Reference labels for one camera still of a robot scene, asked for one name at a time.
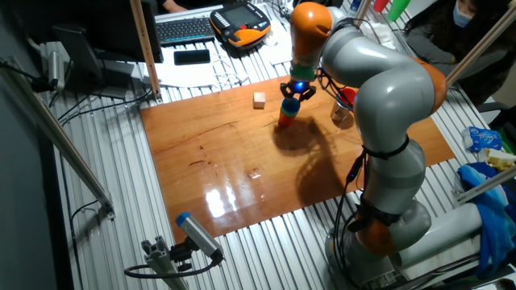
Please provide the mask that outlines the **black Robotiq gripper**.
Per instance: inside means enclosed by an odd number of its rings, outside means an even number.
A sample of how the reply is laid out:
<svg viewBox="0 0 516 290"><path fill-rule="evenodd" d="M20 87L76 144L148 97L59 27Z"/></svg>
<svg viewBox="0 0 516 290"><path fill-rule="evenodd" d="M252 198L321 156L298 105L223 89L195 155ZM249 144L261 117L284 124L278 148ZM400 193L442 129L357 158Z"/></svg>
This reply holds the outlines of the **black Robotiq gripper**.
<svg viewBox="0 0 516 290"><path fill-rule="evenodd" d="M291 93L301 93L299 100L309 100L316 93L316 88L310 85L309 81L291 80L288 83L281 83L280 90L284 98L291 98Z"/></svg>

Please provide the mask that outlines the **operator bare hand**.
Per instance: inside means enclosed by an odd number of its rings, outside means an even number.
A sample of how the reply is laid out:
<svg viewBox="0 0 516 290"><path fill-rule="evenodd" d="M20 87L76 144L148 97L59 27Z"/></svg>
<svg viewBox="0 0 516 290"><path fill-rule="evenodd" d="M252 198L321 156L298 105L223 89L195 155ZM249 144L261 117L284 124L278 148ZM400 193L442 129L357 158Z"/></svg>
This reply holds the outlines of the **operator bare hand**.
<svg viewBox="0 0 516 290"><path fill-rule="evenodd" d="M176 4L174 0L164 0L162 3L163 8L169 13L178 13L187 11L186 8Z"/></svg>

